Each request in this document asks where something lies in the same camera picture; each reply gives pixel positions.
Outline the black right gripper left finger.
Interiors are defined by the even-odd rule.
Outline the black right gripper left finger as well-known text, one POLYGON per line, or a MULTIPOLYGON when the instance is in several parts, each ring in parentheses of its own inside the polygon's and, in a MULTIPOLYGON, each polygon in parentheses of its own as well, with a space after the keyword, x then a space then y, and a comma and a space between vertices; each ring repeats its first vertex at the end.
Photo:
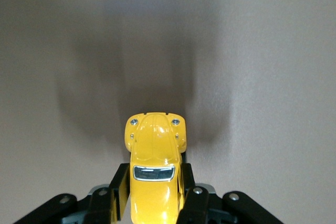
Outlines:
POLYGON ((120 164, 110 184, 96 186, 78 200, 59 194, 16 223, 117 223, 121 220, 130 193, 130 165, 120 164))

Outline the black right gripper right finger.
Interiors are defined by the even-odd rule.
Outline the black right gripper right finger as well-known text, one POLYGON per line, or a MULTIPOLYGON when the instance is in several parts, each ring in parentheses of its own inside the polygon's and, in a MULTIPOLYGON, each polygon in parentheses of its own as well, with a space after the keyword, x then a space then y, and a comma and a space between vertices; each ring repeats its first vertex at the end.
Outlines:
POLYGON ((178 223, 281 223, 245 193, 230 191, 219 197, 211 185, 195 183, 191 164, 181 168, 185 202, 178 223))

